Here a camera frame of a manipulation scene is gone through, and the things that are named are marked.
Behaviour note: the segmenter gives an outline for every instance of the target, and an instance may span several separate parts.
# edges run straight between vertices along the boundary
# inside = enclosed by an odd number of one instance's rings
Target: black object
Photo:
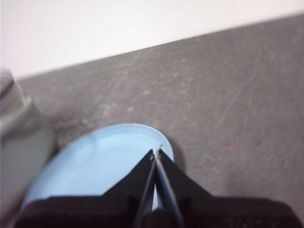
[[[152,211],[154,185],[161,209]],[[302,228],[289,206],[213,197],[160,150],[150,150],[102,196],[51,197],[26,206],[15,228]]]

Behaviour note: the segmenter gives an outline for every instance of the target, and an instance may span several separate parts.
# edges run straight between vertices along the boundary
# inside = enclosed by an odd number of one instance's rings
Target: white wall
[[[2,0],[1,66],[20,78],[303,10],[304,0]]]

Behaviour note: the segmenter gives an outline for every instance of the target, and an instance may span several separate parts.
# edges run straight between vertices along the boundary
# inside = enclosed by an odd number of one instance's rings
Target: light blue lid
[[[22,207],[51,196],[102,195],[160,145],[174,160],[167,138],[146,125],[118,124],[86,134],[47,164],[31,184]]]

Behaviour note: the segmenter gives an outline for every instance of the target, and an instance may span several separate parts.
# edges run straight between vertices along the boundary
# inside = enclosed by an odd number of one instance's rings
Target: clear jar
[[[55,133],[33,100],[1,69],[1,223],[21,203],[34,176],[55,150]]]

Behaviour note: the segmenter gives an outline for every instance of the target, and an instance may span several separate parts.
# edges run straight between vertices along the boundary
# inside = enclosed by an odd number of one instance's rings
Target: gray surface
[[[60,147],[107,125],[147,124],[169,138],[179,166],[211,193],[281,200],[304,221],[304,15],[21,84]]]

